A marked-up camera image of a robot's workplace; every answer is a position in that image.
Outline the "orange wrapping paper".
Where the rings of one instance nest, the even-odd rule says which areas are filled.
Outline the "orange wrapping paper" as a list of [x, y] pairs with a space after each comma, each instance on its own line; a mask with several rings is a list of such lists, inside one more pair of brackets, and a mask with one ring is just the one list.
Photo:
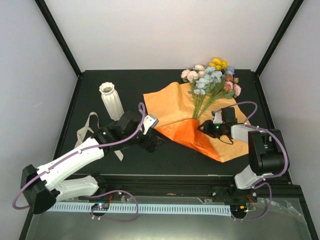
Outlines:
[[236, 100], [215, 100], [198, 119], [193, 119], [195, 104], [188, 93], [190, 90], [188, 83], [173, 82], [157, 92], [143, 95], [147, 112], [159, 120], [156, 130], [170, 140], [221, 163], [247, 155], [247, 143], [241, 140], [231, 143], [226, 136], [212, 138], [197, 130], [204, 121], [212, 119], [212, 111], [235, 104]]

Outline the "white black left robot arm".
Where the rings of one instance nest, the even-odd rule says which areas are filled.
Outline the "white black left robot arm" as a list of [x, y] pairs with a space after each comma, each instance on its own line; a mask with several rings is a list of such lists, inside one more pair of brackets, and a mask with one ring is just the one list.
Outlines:
[[71, 198], [93, 196], [97, 200], [103, 199], [108, 188], [98, 175], [71, 180], [68, 177], [109, 153], [132, 145], [154, 152], [164, 143], [154, 129], [158, 122], [151, 114], [128, 111], [119, 120], [98, 128], [87, 139], [78, 140], [77, 146], [61, 157], [38, 167], [26, 166], [22, 170], [20, 189], [27, 207], [38, 215]]

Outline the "cream printed ribbon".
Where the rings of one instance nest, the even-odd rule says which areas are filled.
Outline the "cream printed ribbon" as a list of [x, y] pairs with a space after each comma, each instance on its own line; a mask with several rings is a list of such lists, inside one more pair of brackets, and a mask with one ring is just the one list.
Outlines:
[[90, 127], [90, 120], [92, 116], [95, 116], [97, 118], [97, 127], [100, 128], [98, 114], [96, 112], [90, 112], [85, 122], [85, 125], [76, 132], [77, 141], [75, 143], [74, 148], [80, 146], [84, 142], [87, 132], [90, 132], [92, 134], [94, 133], [94, 131]]

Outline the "white ribbed vase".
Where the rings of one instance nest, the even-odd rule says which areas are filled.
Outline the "white ribbed vase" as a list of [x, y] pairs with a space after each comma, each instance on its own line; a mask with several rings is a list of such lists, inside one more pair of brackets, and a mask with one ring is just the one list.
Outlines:
[[114, 121], [118, 121], [124, 114], [124, 109], [115, 85], [112, 82], [104, 82], [99, 87], [102, 102]]

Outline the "pastel artificial flower bunch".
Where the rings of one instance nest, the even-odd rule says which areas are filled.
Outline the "pastel artificial flower bunch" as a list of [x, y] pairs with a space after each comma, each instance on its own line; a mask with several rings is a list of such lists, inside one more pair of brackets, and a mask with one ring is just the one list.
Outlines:
[[198, 119], [210, 105], [221, 98], [237, 98], [242, 91], [235, 69], [224, 59], [214, 57], [208, 66], [196, 64], [182, 71], [181, 79], [189, 83], [194, 102], [192, 118]]

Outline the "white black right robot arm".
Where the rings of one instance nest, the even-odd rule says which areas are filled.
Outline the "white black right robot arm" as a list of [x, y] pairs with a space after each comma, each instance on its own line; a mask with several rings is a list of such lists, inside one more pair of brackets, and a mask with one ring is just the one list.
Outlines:
[[248, 166], [236, 174], [227, 187], [218, 187], [214, 193], [222, 192], [232, 202], [239, 202], [250, 194], [255, 186], [268, 178], [282, 176], [289, 167], [289, 159], [282, 134], [278, 129], [262, 129], [246, 123], [239, 123], [233, 107], [225, 107], [212, 113], [212, 120], [206, 120], [197, 127], [201, 133], [220, 139], [228, 137], [248, 144]]

